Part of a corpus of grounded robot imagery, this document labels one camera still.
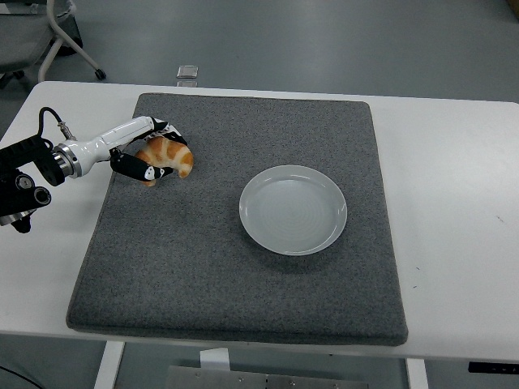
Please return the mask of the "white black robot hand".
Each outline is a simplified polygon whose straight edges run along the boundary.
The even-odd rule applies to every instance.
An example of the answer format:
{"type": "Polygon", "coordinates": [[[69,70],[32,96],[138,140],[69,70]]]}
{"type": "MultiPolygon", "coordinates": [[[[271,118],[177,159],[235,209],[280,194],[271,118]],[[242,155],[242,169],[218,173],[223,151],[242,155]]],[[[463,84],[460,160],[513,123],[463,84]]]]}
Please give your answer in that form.
{"type": "Polygon", "coordinates": [[[173,125],[144,116],[90,141],[69,141],[65,148],[72,177],[82,177],[95,163],[108,161],[113,171],[153,186],[174,171],[187,177],[194,165],[187,142],[173,125]]]}

